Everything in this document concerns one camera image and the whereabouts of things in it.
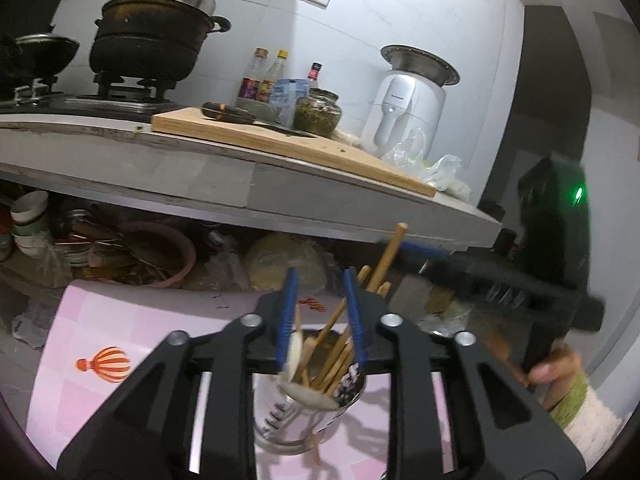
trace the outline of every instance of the pot handle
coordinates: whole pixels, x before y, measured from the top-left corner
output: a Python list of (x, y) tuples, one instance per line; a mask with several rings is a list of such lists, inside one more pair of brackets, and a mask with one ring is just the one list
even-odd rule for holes
[(211, 30), (209, 32), (226, 32), (231, 28), (231, 22), (222, 16), (209, 16)]

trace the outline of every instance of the glass jar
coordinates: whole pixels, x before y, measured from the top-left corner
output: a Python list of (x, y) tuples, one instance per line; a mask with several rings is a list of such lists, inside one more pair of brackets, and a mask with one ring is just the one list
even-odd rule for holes
[(338, 95), (321, 88), (312, 88), (309, 95), (296, 102), (293, 129), (329, 137), (342, 117), (337, 105)]

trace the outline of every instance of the metal cup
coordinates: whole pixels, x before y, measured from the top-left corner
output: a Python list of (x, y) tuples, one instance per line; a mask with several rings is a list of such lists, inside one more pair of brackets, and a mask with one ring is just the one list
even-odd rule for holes
[[(308, 335), (312, 335), (312, 332), (305, 333), (305, 336)], [(338, 337), (338, 333), (331, 332), (326, 342), (316, 348), (308, 366), (311, 377), (320, 369)], [(277, 376), (255, 375), (255, 441), (264, 449), (278, 454), (300, 454), (308, 451), (312, 447), (311, 435), (324, 430), (353, 405), (360, 398), (365, 384), (364, 374), (354, 374), (350, 370), (342, 378), (333, 396), (340, 408), (322, 410), (289, 397), (280, 388)]]

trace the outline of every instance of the black pot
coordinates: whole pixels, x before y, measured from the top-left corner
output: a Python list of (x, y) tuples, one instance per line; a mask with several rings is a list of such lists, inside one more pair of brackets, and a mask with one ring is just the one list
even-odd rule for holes
[(228, 19), (175, 0), (111, 0), (89, 56), (95, 73), (180, 81), (186, 78), (210, 32), (226, 32)]

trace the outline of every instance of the kitchen counter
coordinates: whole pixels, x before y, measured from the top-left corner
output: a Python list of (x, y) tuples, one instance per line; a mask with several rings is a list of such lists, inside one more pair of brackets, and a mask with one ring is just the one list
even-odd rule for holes
[(0, 115), (0, 178), (187, 218), (375, 242), (409, 237), (489, 247), (500, 223), (443, 193), (426, 196), (295, 158), (153, 132), (149, 124)]

